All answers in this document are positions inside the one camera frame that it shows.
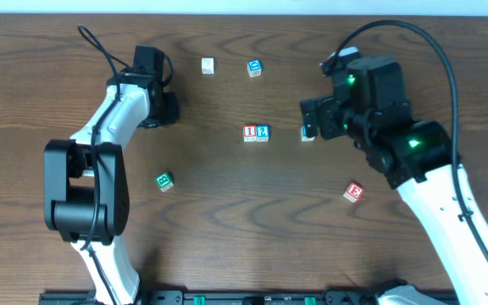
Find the blue number 2 block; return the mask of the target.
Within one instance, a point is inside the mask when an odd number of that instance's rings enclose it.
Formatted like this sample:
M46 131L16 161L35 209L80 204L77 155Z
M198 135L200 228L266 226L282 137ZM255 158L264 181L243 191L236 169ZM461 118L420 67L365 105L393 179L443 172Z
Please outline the blue number 2 block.
M257 137L256 141L268 141L270 138L270 129L268 125L256 126Z

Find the red letter I block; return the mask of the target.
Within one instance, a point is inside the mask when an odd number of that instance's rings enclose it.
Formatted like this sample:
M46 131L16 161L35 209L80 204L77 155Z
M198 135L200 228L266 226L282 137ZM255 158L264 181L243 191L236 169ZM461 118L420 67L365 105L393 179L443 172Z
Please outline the red letter I block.
M257 140L257 126L244 125L243 126L243 141L252 142Z

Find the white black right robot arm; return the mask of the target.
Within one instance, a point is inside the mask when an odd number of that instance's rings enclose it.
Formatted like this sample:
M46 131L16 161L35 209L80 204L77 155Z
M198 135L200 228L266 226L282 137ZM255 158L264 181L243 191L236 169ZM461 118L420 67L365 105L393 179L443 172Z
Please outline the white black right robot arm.
M300 103L306 136L350 137L424 227L459 302L488 304L488 224L445 129L413 119L399 63L350 47L321 68L334 92Z

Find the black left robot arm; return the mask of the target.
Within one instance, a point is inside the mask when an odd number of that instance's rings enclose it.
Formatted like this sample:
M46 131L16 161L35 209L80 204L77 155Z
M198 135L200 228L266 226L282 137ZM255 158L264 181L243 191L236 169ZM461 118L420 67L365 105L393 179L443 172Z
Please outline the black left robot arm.
M133 64L107 82L99 109L67 140L44 150L44 220L82 257L94 291L45 292L41 304L137 304L141 278L123 235L130 196L123 151L139 128L158 128L179 117L176 95L165 87L169 58L138 46Z

